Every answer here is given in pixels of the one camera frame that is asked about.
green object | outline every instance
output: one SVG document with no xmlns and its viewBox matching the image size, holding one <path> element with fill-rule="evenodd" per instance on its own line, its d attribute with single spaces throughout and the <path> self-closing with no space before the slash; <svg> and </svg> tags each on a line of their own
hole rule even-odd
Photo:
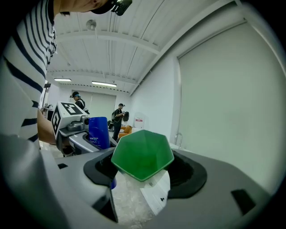
<svg viewBox="0 0 286 229">
<path fill-rule="evenodd" d="M 166 136 L 146 130 L 122 137 L 111 158 L 119 170 L 139 181 L 154 176 L 173 160 Z"/>
</svg>

black pants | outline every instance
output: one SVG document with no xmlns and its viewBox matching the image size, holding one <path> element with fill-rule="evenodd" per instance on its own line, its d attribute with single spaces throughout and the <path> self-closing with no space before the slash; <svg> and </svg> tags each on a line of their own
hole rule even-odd
<svg viewBox="0 0 286 229">
<path fill-rule="evenodd" d="M 113 139 L 116 141 L 118 138 L 118 134 L 121 129 L 121 123 L 114 123 L 114 132 L 113 132 Z"/>
</svg>

ceiling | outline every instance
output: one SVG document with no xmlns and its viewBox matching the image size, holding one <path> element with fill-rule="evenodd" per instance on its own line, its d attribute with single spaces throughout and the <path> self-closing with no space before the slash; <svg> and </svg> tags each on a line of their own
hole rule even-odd
<svg viewBox="0 0 286 229">
<path fill-rule="evenodd" d="M 230 1 L 133 0 L 121 17 L 111 12 L 57 15 L 58 49 L 47 79 L 53 83 L 54 78 L 69 78 L 71 82 L 62 84 L 88 87 L 92 81 L 115 83 L 116 90 L 134 91 L 146 69 L 180 38 L 186 24 L 206 8 Z M 90 19 L 96 21 L 96 31 L 87 30 Z"/>
</svg>

cap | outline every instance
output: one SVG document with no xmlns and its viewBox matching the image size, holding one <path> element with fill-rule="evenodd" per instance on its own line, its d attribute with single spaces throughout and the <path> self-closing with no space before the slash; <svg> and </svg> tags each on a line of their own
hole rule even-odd
<svg viewBox="0 0 286 229">
<path fill-rule="evenodd" d="M 70 96 L 70 98 L 74 98 L 74 97 L 77 96 L 77 95 L 80 95 L 80 94 L 79 94 L 78 91 L 75 91 L 75 92 Z"/>
<path fill-rule="evenodd" d="M 91 12 L 96 13 L 96 14 L 103 14 L 108 12 L 109 10 L 112 9 L 113 6 L 116 4 L 116 0 L 109 0 L 107 3 L 105 3 L 103 6 L 101 6 L 98 9 L 94 9 Z"/>
</svg>

person wearing cap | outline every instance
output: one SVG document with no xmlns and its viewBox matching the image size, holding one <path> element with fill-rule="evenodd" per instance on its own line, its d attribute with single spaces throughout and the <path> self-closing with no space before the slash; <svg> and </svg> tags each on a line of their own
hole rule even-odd
<svg viewBox="0 0 286 229">
<path fill-rule="evenodd" d="M 3 53 L 0 58 L 0 96 L 7 107 L 1 120 L 17 120 L 13 125 L 0 124 L 0 134 L 15 134 L 39 147 L 39 140 L 55 144 L 50 121 L 38 109 L 45 85 L 47 67 L 56 48 L 54 18 L 57 14 L 88 12 L 103 14 L 112 9 L 122 15 L 132 1 L 122 0 L 29 0 L 13 2 L 14 17 L 4 29 Z M 17 112 L 21 101 L 21 112 Z"/>
<path fill-rule="evenodd" d="M 75 91 L 70 98 L 73 98 L 75 100 L 75 104 L 82 110 L 85 109 L 85 101 L 81 98 L 80 93 L 78 91 Z"/>
<path fill-rule="evenodd" d="M 122 112 L 122 109 L 125 105 L 123 105 L 122 103 L 120 103 L 118 105 L 118 109 L 115 111 L 114 113 L 114 121 L 113 121 L 113 125 L 114 125 L 114 132 L 113 132 L 113 139 L 116 141 L 118 138 L 118 134 L 120 132 L 121 129 L 121 122 L 122 122 L 122 118 L 124 116 L 124 112 Z"/>
</svg>

